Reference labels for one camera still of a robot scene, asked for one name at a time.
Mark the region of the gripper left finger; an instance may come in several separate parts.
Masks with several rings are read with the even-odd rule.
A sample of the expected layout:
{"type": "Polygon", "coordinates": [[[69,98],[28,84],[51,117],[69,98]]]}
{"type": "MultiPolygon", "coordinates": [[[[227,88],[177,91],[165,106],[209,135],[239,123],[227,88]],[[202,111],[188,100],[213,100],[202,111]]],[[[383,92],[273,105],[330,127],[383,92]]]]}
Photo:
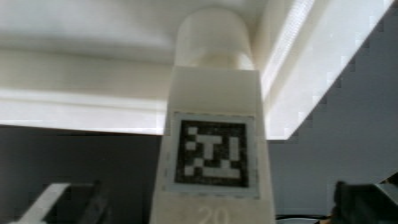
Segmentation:
{"type": "Polygon", "coordinates": [[[8,224],[110,224],[101,182],[51,183],[19,219],[8,224]]]}

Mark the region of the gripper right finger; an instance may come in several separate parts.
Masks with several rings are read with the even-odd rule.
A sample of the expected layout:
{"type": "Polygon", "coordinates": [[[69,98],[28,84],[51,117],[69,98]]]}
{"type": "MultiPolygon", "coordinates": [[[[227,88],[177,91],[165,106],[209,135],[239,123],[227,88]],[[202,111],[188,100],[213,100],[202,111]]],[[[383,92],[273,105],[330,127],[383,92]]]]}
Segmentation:
{"type": "Polygon", "coordinates": [[[335,184],[330,224],[398,224],[396,184],[335,184]]]}

